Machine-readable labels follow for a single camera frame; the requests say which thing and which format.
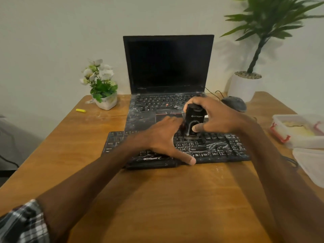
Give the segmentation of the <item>person's right hand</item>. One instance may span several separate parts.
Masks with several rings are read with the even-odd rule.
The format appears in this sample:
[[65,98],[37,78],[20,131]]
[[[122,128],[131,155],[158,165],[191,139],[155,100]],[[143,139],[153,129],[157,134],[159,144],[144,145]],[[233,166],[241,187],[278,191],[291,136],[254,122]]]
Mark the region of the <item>person's right hand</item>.
[[246,114],[237,112],[223,103],[211,97],[193,97],[186,102],[183,111],[186,112],[187,105],[195,103],[202,106],[208,115],[211,132],[238,133],[246,126],[257,124],[255,119]]

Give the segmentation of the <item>person's left hand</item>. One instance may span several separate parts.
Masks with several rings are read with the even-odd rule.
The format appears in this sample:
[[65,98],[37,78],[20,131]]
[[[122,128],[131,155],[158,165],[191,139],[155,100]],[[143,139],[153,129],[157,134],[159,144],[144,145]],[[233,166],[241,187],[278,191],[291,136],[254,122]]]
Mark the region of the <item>person's left hand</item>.
[[173,138],[182,123],[182,118],[169,116],[163,118],[140,133],[140,141],[143,142],[143,147],[174,158],[174,148],[176,147],[173,144]]

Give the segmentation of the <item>black handheld mini vacuum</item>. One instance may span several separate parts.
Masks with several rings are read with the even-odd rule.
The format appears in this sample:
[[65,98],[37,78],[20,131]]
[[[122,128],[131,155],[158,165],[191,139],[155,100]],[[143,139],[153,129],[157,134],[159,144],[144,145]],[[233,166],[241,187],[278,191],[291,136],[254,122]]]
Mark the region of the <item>black handheld mini vacuum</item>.
[[184,117],[181,133],[183,138],[186,140],[192,140],[199,138],[199,133],[194,132],[192,127],[203,123],[205,116],[207,115],[206,110],[195,103],[189,103]]

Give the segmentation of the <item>black dusty keyboard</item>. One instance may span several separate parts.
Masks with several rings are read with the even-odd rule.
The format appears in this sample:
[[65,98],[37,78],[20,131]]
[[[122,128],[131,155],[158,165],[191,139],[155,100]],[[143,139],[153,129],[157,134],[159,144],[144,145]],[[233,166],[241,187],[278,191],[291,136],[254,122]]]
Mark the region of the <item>black dusty keyboard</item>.
[[[236,135],[227,133],[201,133],[198,139],[187,140],[178,131],[173,137],[174,146],[196,159],[196,164],[249,161],[245,147]],[[143,170],[174,168],[185,165],[178,159],[166,155],[143,151],[132,157],[124,169]]]

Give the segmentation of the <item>person's left forearm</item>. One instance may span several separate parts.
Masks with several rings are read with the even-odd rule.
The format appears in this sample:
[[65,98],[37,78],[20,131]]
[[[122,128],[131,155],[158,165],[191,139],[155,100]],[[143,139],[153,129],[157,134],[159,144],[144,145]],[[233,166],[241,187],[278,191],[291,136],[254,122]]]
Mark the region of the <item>person's left forearm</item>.
[[101,155],[36,198],[42,208],[51,243],[60,242],[69,234],[103,188],[131,157],[149,149],[149,143],[144,132],[132,135],[113,151]]

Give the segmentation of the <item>person's right forearm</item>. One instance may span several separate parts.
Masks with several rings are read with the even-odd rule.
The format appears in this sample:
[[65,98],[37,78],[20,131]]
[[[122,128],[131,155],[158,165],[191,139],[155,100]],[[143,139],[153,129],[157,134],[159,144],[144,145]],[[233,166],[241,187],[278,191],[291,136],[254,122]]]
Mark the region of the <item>person's right forearm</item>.
[[236,134],[251,156],[285,242],[324,243],[324,202],[286,163],[254,120],[240,119]]

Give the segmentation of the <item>grey dusty computer mouse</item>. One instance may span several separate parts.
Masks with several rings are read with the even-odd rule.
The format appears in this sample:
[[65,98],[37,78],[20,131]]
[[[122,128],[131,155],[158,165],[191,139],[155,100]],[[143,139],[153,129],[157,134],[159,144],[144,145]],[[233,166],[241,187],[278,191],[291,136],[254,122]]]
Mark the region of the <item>grey dusty computer mouse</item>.
[[239,97],[228,96],[221,99],[221,102],[237,112],[246,112],[247,106]]

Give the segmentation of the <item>black dusty laptop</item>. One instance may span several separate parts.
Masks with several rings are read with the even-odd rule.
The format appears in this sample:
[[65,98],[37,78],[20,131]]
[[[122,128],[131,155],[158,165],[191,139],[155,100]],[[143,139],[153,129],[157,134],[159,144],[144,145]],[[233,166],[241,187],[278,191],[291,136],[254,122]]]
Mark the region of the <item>black dusty laptop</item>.
[[185,103],[205,96],[214,35],[123,36],[131,100],[124,130],[184,118]]

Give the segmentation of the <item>pale yellow powder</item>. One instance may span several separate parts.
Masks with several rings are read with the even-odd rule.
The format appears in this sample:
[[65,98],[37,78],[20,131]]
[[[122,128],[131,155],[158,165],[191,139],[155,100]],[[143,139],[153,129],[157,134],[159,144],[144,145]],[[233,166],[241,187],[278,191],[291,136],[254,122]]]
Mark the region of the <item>pale yellow powder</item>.
[[313,127],[309,122],[283,121],[282,123],[287,128],[287,132],[290,136],[316,136]]

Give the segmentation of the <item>clear plastic container red clips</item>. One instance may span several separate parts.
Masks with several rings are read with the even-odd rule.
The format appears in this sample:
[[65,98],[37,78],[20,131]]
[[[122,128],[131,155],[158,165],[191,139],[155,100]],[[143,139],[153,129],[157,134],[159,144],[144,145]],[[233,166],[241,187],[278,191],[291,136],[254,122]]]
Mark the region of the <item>clear plastic container red clips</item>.
[[[324,149],[324,116],[318,114],[276,114],[272,117],[271,133],[286,147]],[[290,136],[283,121],[309,122],[316,136],[306,137],[301,135]]]

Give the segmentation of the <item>white flowers in white pot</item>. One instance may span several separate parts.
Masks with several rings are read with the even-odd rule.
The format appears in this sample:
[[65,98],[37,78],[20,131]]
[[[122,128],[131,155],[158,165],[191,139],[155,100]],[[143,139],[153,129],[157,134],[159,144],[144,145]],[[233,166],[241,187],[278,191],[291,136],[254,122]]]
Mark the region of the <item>white flowers in white pot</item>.
[[90,86],[90,94],[95,104],[103,110],[111,110],[117,104],[118,85],[113,80],[114,71],[102,59],[90,60],[83,70],[80,83]]

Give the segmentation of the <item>clear plastic container lid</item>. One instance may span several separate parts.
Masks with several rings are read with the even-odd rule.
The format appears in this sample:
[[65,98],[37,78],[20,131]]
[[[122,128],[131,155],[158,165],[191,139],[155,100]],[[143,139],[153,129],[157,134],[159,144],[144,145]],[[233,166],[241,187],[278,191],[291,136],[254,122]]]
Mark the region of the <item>clear plastic container lid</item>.
[[324,188],[324,150],[294,148],[292,154],[313,183]]

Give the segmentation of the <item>tall green plant white pot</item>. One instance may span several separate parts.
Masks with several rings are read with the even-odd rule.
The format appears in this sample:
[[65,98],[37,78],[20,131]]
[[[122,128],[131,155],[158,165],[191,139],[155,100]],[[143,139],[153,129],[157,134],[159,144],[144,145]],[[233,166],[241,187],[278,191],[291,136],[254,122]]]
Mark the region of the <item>tall green plant white pot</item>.
[[226,15],[226,21],[241,23],[221,37],[242,32],[236,41],[257,36],[259,41],[249,67],[235,72],[229,84],[228,97],[250,102],[262,76],[254,72],[262,48],[271,39],[292,37],[290,30],[303,27],[305,19],[324,18],[324,15],[309,15],[308,12],[324,5],[324,0],[235,0],[245,3],[242,13]]

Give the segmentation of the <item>plaid shirt sleeve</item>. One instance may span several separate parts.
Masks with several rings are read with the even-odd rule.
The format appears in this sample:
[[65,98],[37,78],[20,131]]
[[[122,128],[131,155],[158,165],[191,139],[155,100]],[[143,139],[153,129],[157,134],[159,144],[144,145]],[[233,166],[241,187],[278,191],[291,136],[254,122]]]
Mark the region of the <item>plaid shirt sleeve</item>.
[[50,243],[43,210],[35,199],[0,216],[0,243]]

